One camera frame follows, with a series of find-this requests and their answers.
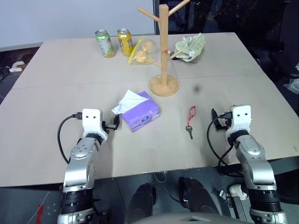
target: chair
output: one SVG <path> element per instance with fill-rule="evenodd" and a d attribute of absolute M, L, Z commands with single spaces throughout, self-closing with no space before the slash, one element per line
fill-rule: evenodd
<path fill-rule="evenodd" d="M 282 49 L 271 52 L 269 58 L 286 78 L 299 78 L 295 68 L 299 63 L 299 0 L 291 0 L 285 7 L 279 41 Z"/>

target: can lid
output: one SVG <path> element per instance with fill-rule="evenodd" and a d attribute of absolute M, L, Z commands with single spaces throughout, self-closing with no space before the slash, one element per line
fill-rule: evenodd
<path fill-rule="evenodd" d="M 105 35 L 105 34 L 107 34 L 107 31 L 104 29 L 100 29 L 100 30 L 95 31 L 95 34 L 96 35 Z"/>
<path fill-rule="evenodd" d="M 128 32 L 129 32 L 129 30 L 127 28 L 121 28 L 117 31 L 118 34 L 126 34 Z"/>

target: red keychain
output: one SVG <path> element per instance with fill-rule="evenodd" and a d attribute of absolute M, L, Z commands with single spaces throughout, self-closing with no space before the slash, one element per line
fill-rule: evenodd
<path fill-rule="evenodd" d="M 190 120 L 191 120 L 192 118 L 194 118 L 195 115 L 196 115 L 196 107 L 195 107 L 195 106 L 192 106 L 192 107 L 190 108 L 190 110 L 189 110 L 189 118 L 188 118 L 188 126 L 187 126 L 187 127 L 190 126 Z"/>
<path fill-rule="evenodd" d="M 194 118 L 195 115 L 196 115 L 196 107 L 192 106 L 189 110 L 188 125 L 186 126 L 186 131 L 190 134 L 191 139 L 193 139 L 193 136 L 192 136 L 192 127 L 190 126 L 190 120 Z"/>

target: purple tissue box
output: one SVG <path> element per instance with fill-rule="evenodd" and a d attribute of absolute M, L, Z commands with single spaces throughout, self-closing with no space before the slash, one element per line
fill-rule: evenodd
<path fill-rule="evenodd" d="M 160 116 L 159 106 L 152 100 L 152 98 L 150 98 L 146 91 L 142 91 L 138 95 L 145 97 L 148 100 L 121 115 L 131 128 L 132 132 Z"/>

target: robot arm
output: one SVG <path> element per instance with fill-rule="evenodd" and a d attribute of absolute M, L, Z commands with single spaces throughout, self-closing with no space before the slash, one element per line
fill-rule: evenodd
<path fill-rule="evenodd" d="M 249 134 L 251 108 L 232 107 L 232 125 L 227 130 L 229 144 L 234 144 L 249 192 L 250 216 L 256 224 L 287 224 L 280 202 L 271 165 L 265 149 Z"/>
<path fill-rule="evenodd" d="M 85 224 L 93 219 L 93 186 L 95 162 L 100 146 L 108 139 L 107 128 L 116 130 L 119 117 L 113 125 L 106 125 L 102 111 L 83 109 L 83 138 L 71 150 L 70 162 L 66 168 L 63 185 L 61 211 L 58 224 Z"/>

